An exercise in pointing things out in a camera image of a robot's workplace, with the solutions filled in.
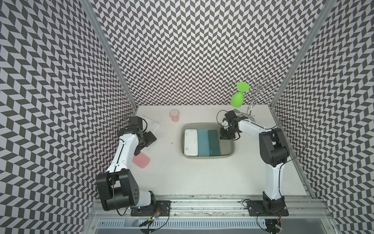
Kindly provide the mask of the dark green pencil case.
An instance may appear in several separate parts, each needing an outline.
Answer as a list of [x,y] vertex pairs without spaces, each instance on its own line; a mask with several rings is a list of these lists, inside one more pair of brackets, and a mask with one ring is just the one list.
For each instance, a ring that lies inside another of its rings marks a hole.
[[219,134],[217,130],[208,130],[209,155],[218,157],[221,155]]

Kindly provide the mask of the light teal pencil case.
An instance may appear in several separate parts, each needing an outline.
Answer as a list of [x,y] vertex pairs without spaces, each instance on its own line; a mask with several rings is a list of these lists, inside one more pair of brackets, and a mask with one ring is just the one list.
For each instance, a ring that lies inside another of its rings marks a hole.
[[198,136],[198,156],[209,157],[208,132],[206,129],[199,129]]

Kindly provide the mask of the pink pencil case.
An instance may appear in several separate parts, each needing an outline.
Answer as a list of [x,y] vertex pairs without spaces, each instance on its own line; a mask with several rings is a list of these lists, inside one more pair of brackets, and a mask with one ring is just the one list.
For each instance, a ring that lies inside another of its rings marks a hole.
[[140,152],[136,156],[133,156],[132,159],[132,162],[141,169],[146,168],[149,165],[150,161],[151,159],[142,152]]

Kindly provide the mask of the white pencil case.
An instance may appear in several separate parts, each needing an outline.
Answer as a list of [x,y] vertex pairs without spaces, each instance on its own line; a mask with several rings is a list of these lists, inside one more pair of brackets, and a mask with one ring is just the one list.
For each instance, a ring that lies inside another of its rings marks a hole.
[[186,129],[184,132],[184,154],[186,156],[198,156],[198,131]]

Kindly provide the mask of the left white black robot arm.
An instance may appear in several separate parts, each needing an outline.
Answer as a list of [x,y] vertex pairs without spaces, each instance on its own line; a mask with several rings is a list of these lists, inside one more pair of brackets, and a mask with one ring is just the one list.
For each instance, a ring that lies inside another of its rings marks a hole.
[[129,124],[119,132],[119,142],[113,161],[104,173],[96,177],[96,187],[102,208],[105,211],[133,207],[153,207],[156,204],[152,191],[140,190],[131,173],[132,160],[141,150],[154,143],[157,138],[147,127],[142,117],[129,118]]

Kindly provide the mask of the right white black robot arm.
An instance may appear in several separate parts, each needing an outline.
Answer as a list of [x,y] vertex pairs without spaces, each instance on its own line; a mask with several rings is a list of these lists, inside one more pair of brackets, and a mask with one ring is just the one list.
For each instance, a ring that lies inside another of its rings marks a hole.
[[241,133],[254,137],[259,142],[262,161],[266,164],[266,187],[263,192],[262,210],[276,214],[285,208],[283,193],[284,165],[290,156],[285,135],[280,128],[266,128],[249,120],[245,115],[228,111],[222,120],[220,139],[238,140]]

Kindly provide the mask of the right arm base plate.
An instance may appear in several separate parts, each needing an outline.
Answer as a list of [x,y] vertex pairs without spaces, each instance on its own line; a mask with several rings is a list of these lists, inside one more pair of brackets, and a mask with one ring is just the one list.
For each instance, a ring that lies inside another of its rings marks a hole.
[[252,217],[256,216],[289,216],[288,209],[285,202],[282,200],[276,200],[268,202],[265,200],[249,200],[246,202],[249,215]]

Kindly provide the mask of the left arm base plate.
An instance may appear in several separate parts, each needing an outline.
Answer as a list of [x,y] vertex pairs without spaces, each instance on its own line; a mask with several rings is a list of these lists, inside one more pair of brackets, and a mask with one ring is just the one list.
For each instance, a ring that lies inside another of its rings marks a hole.
[[160,200],[155,204],[140,208],[131,208],[131,216],[151,217],[153,215],[167,217],[170,214],[171,201]]

